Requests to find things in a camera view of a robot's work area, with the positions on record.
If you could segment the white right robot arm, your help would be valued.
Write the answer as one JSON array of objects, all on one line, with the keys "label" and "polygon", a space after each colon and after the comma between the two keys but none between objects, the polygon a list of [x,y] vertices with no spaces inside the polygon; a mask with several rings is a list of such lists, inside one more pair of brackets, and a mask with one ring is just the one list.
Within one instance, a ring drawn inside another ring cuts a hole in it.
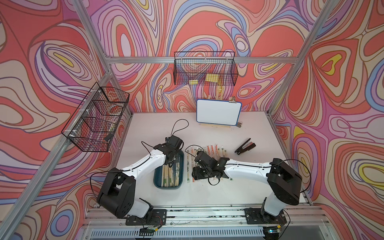
[{"label": "white right robot arm", "polygon": [[270,163],[246,163],[221,157],[216,160],[198,151],[192,170],[194,180],[249,179],[269,185],[272,192],[265,197],[261,208],[245,209],[251,224],[285,224],[285,206],[300,203],[302,176],[285,161],[274,158]]}]

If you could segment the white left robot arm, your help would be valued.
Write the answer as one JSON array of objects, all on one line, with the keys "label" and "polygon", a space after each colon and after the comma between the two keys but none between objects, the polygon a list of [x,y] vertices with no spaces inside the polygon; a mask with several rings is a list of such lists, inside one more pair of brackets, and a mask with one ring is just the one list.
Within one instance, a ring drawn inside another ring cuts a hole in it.
[{"label": "white left robot arm", "polygon": [[183,146],[183,140],[172,135],[129,167],[121,170],[112,168],[107,172],[97,203],[118,219],[134,218],[144,225],[158,219],[154,207],[136,197],[136,184],[159,167],[173,166],[180,158]]}]

